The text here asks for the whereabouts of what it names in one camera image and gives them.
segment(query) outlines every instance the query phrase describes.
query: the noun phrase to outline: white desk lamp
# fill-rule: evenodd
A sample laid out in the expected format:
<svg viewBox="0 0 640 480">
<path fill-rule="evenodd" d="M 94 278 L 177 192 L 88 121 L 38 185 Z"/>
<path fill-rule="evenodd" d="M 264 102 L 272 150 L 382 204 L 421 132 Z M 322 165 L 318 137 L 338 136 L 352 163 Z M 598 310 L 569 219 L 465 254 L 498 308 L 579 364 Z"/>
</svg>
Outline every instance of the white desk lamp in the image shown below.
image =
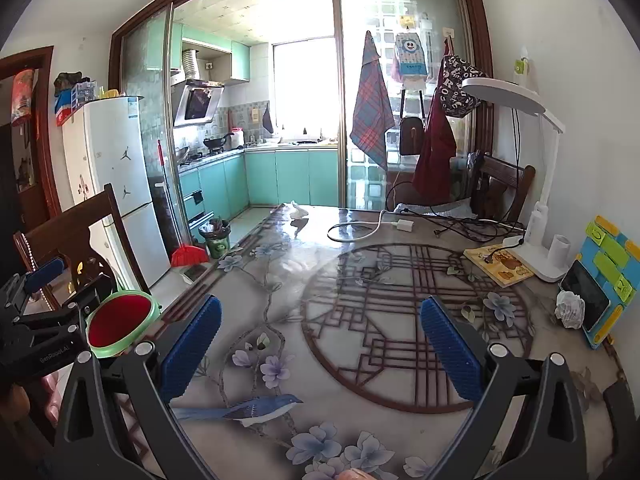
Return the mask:
<svg viewBox="0 0 640 480">
<path fill-rule="evenodd" d="M 556 159 L 558 158 L 558 143 L 560 134 L 564 133 L 564 124 L 545 108 L 536 92 L 523 86 L 500 79 L 474 77 L 465 79 L 462 82 L 462 91 L 483 101 L 514 108 L 532 116 L 542 116 L 558 133 L 554 136 L 553 152 L 550 161 L 546 165 L 545 183 L 542 186 L 540 200 L 536 202 L 531 212 L 527 231 L 524 235 L 524 243 L 509 249 L 542 280 L 556 282 L 568 271 L 568 267 L 566 266 L 566 261 L 558 262 L 555 261 L 556 258 L 549 258 L 549 250 L 542 246 L 542 237 L 545 233 L 546 220 L 548 218 L 546 201 L 549 198 L 551 183 L 554 179 Z M 521 238 L 521 235 L 505 238 L 502 244 L 505 247 L 515 246 Z"/>
</svg>

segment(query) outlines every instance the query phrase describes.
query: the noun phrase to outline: range hood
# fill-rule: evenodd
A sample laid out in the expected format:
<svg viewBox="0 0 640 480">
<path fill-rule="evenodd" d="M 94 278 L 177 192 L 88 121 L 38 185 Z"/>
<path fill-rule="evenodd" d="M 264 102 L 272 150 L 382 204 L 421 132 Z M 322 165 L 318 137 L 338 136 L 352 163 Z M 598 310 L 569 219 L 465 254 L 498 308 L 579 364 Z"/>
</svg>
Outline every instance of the range hood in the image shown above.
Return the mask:
<svg viewBox="0 0 640 480">
<path fill-rule="evenodd" d="M 213 120 L 225 86 L 214 81 L 185 79 L 171 87 L 174 128 Z"/>
</svg>

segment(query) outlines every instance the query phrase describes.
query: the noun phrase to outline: glass tabletop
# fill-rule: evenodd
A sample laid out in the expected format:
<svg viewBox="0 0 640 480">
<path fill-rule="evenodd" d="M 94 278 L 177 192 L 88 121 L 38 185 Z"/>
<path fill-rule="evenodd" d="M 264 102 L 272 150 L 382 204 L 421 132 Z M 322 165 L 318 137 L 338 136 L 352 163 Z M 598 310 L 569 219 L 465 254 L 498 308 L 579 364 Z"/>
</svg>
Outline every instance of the glass tabletop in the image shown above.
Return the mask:
<svg viewBox="0 0 640 480">
<path fill-rule="evenodd" d="M 523 357 L 562 352 L 571 370 L 589 366 L 600 389 L 616 380 L 604 350 L 591 351 L 581 334 L 551 321 L 554 286 L 530 278 L 500 289 L 463 257 L 475 244 L 451 232 L 435 237 L 420 219 L 411 233 L 383 225 L 367 240 L 341 244 L 326 237 L 331 225 L 376 221 L 378 213 L 309 210 L 292 220 L 293 209 L 276 209 L 168 309 L 203 294 L 222 303 L 220 330 L 171 402 L 222 480 L 327 480 L 350 467 L 380 480 L 425 476 L 472 407 L 422 332 L 420 305 L 430 294 L 488 343 Z M 510 410 L 485 472 L 517 415 Z M 590 407 L 585 428 L 595 467 L 610 453 L 603 404 Z M 157 468 L 151 453 L 144 462 Z"/>
</svg>

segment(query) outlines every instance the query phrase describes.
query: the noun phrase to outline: kitchen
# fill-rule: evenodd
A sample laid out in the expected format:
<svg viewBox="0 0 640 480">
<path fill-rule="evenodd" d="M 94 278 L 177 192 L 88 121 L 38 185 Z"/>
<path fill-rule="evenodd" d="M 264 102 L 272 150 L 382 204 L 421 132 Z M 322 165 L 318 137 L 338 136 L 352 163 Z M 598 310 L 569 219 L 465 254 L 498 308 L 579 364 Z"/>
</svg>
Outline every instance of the kitchen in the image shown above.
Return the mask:
<svg viewBox="0 0 640 480">
<path fill-rule="evenodd" d="M 234 244 L 279 203 L 338 205 L 333 34 L 331 0 L 191 0 L 175 9 L 175 163 L 195 242 L 212 218 L 230 221 Z"/>
</svg>

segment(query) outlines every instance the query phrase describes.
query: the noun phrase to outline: chair backrest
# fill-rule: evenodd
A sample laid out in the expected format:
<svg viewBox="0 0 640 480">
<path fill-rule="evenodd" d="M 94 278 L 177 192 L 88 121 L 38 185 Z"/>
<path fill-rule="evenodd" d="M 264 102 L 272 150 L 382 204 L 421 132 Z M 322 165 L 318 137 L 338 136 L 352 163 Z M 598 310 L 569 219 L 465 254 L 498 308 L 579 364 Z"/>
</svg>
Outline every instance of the chair backrest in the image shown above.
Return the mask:
<svg viewBox="0 0 640 480">
<path fill-rule="evenodd" d="M 499 220 L 504 215 L 504 193 L 511 188 L 518 192 L 513 197 L 513 205 L 505 219 L 515 222 L 520 217 L 529 187 L 536 175 L 536 168 L 519 168 L 499 158 L 481 152 L 470 153 L 468 167 L 471 176 L 468 181 L 467 196 L 471 196 L 471 210 L 478 218 Z"/>
<path fill-rule="evenodd" d="M 60 213 L 27 234 L 17 232 L 14 234 L 14 242 L 29 269 L 33 269 L 34 264 L 39 266 L 55 256 L 62 256 L 71 271 L 75 290 L 87 285 L 100 273 L 111 278 L 115 289 L 116 276 L 113 269 L 90 245 L 89 227 L 109 215 L 113 218 L 118 238 L 140 289 L 149 294 L 149 288 L 124 229 L 111 184 L 104 186 L 103 192 Z M 50 289 L 43 290 L 49 303 L 52 303 Z M 53 301 L 52 306 L 58 308 L 59 304 L 55 298 Z"/>
</svg>

